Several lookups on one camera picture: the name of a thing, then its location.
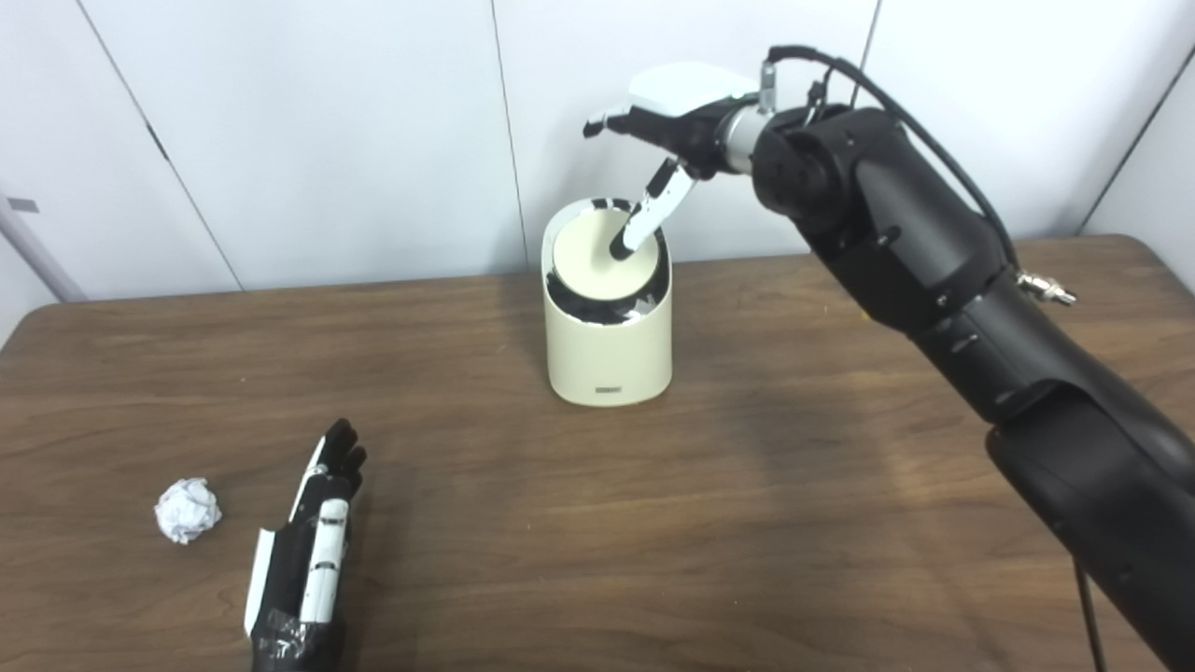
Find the black cable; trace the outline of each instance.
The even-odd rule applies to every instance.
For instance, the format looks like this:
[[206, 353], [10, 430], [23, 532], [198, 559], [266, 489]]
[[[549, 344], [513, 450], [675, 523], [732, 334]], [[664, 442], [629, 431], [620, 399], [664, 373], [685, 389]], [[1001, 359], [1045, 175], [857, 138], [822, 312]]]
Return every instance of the black cable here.
[[930, 151], [933, 152], [936, 157], [938, 157], [938, 159], [943, 163], [943, 165], [946, 166], [950, 173], [955, 176], [955, 179], [957, 179], [958, 183], [963, 185], [963, 189], [967, 190], [967, 194], [969, 194], [970, 197], [975, 201], [975, 204], [979, 206], [980, 213], [983, 215], [983, 219], [986, 219], [988, 225], [991, 225], [992, 228], [995, 231], [995, 236], [1000, 240], [1000, 246], [1004, 248], [1004, 255], [1009, 258], [1009, 263], [1011, 263], [1013, 267], [1017, 268], [1021, 267], [1021, 264], [1017, 262], [1017, 251], [1012, 246], [1012, 239], [1009, 237], [1009, 230], [1005, 228], [1004, 221], [1000, 220], [1000, 215], [997, 214], [995, 208], [992, 207], [992, 203], [987, 200], [986, 196], [983, 196], [983, 193], [980, 191], [979, 187], [975, 184], [975, 182], [972, 181], [970, 176], [967, 175], [967, 171], [964, 171], [963, 167], [958, 165], [958, 161], [956, 161], [955, 158], [951, 157], [949, 152], [946, 152], [945, 147], [939, 145], [938, 141], [934, 140], [932, 135], [930, 135], [930, 132], [927, 132], [925, 127], [923, 127], [920, 123], [918, 123], [915, 118], [913, 118], [913, 115], [908, 114], [905, 110], [905, 108], [900, 106], [900, 104], [891, 98], [891, 96], [889, 96], [882, 88], [876, 86], [876, 84], [871, 81], [871, 79], [868, 75], [863, 74], [863, 71], [854, 67], [854, 63], [846, 61], [844, 59], [835, 59], [833, 56], [822, 54], [821, 51], [811, 47], [801, 47], [801, 45], [772, 47], [767, 51], [766, 62], [774, 65], [789, 59], [814, 61], [816, 63], [829, 66], [832, 69], [839, 71], [844, 75], [848, 77], [852, 81], [862, 86], [863, 90], [866, 91], [868, 93], [871, 93], [871, 96], [874, 96], [876, 100], [880, 100], [880, 104], [883, 105], [885, 110], [891, 112], [901, 123], [907, 126], [918, 138], [921, 139], [921, 142], [925, 142], [925, 146], [929, 147]]
[[1096, 607], [1091, 604], [1091, 586], [1087, 585], [1087, 573], [1078, 560], [1074, 561], [1074, 581], [1079, 585], [1079, 604], [1083, 606], [1083, 624], [1087, 628], [1091, 660], [1096, 665], [1096, 672], [1108, 672], [1104, 647], [1099, 643], [1099, 627], [1096, 624]]

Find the metal connector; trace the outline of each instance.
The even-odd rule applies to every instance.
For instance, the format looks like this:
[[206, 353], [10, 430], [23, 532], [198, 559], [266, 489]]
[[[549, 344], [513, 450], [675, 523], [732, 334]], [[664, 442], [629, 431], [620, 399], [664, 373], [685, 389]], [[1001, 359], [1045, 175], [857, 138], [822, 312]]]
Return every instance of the metal connector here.
[[1058, 280], [1025, 270], [1017, 273], [1017, 287], [1043, 304], [1053, 301], [1064, 306], [1073, 306], [1079, 300], [1078, 297], [1067, 292], [1066, 287], [1062, 287]]
[[776, 114], [776, 63], [764, 61], [759, 71], [759, 111]]

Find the wooden table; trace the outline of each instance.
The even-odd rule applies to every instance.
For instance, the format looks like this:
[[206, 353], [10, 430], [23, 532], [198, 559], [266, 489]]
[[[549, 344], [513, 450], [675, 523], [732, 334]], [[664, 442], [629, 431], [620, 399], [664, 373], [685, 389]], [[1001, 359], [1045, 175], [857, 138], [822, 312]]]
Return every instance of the wooden table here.
[[[1195, 301], [1127, 238], [1025, 243], [1195, 430]], [[62, 305], [0, 354], [0, 671], [247, 670], [256, 530], [370, 450], [347, 670], [1090, 670], [985, 426], [813, 258], [676, 268], [663, 397], [557, 399], [532, 275]], [[204, 476], [190, 546], [152, 506]], [[1101, 599], [1111, 668], [1160, 670]]]

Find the black and white prosthetic hand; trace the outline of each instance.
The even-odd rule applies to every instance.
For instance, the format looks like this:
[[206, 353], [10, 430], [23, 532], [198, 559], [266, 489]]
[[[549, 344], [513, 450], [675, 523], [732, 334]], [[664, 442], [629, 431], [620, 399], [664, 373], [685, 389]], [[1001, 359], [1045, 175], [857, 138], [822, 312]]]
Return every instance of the black and white prosthetic hand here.
[[319, 440], [286, 526], [262, 530], [245, 601], [253, 672], [335, 672], [344, 650], [336, 607], [349, 545], [349, 503], [366, 451], [347, 420]]

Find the white wall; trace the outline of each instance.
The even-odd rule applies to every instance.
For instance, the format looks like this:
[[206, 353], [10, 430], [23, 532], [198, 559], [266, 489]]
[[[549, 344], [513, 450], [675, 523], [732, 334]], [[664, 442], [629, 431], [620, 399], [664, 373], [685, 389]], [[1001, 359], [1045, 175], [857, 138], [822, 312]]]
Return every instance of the white wall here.
[[526, 268], [488, 0], [85, 0], [250, 289]]
[[1140, 239], [1195, 291], [1195, 67], [1187, 66], [1083, 232]]
[[[859, 60], [877, 2], [82, 6], [103, 43], [71, 0], [0, 1], [0, 193], [42, 210], [6, 232], [72, 298], [525, 269], [553, 212], [635, 198], [658, 165], [632, 139], [581, 138], [633, 74], [754, 77], [792, 42]], [[1193, 44], [1187, 0], [888, 0], [866, 69], [1015, 236], [1070, 234]], [[785, 66], [786, 102], [815, 74]], [[698, 185], [668, 232], [680, 259], [805, 249], [742, 177]]]
[[1072, 236], [1193, 44], [1190, 0], [889, 0], [866, 72], [1015, 237]]
[[0, 348], [30, 311], [54, 303], [54, 294], [0, 236]]
[[238, 288], [73, 1], [0, 1], [0, 193], [41, 209], [5, 233], [69, 298]]

